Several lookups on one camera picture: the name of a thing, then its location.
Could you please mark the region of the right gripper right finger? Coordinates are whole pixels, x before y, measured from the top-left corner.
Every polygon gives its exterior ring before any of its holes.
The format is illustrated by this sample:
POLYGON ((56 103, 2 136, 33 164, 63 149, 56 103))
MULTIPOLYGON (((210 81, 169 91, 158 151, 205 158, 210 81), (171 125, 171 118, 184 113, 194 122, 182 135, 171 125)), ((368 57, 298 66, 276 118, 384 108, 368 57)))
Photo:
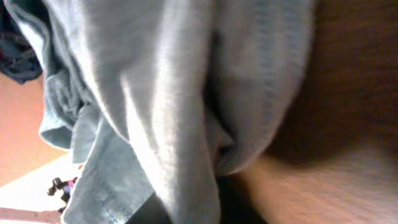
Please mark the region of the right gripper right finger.
POLYGON ((221 224, 267 224, 239 194, 229 177, 218 178, 217 184, 221 205, 221 224))

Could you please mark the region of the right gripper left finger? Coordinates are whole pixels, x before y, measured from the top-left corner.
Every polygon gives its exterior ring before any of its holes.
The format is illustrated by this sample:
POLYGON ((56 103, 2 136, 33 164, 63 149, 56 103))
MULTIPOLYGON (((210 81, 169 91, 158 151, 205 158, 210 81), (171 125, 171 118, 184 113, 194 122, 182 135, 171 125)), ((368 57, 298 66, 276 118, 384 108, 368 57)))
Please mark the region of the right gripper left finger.
POLYGON ((172 224, 158 196, 153 193, 126 224, 172 224))

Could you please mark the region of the light blue t-shirt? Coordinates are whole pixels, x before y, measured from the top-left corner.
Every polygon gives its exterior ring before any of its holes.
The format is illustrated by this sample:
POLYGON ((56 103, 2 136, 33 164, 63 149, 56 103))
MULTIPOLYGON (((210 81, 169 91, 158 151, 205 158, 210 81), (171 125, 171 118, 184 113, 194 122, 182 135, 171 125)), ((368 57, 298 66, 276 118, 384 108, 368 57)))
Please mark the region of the light blue t-shirt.
POLYGON ((40 135, 83 171, 63 223, 218 223, 216 178, 272 142, 305 76, 314 1, 6 1, 44 70, 40 135))

